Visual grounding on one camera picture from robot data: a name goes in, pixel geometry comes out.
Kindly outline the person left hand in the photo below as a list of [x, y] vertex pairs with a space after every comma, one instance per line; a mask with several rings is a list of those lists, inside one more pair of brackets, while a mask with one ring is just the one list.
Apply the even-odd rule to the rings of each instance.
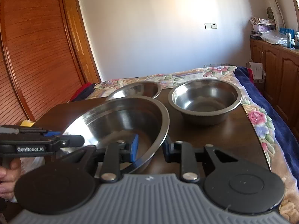
[[11, 200], [15, 197], [14, 188], [21, 176], [21, 160], [15, 158], [11, 161], [10, 167], [1, 166], [1, 198]]

